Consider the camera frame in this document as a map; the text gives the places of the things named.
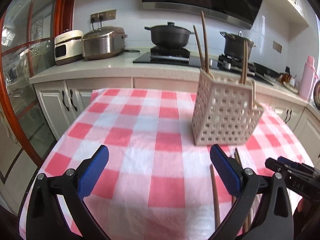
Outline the right hand dark glove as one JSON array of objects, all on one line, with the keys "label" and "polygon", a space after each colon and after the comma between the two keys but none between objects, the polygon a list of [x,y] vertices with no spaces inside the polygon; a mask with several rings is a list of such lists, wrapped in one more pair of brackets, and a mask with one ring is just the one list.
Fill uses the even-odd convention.
[{"label": "right hand dark glove", "polygon": [[302,198],[293,214],[293,239],[320,240],[319,202]]}]

